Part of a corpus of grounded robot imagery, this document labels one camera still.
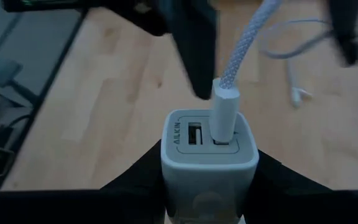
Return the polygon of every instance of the power adapter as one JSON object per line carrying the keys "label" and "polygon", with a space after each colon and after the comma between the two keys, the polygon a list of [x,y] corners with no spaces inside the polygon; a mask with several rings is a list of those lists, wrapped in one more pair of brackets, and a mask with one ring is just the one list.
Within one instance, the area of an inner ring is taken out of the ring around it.
{"label": "power adapter", "polygon": [[165,120],[161,159],[172,223],[238,223],[259,161],[237,88],[213,84],[211,110],[175,110]]}

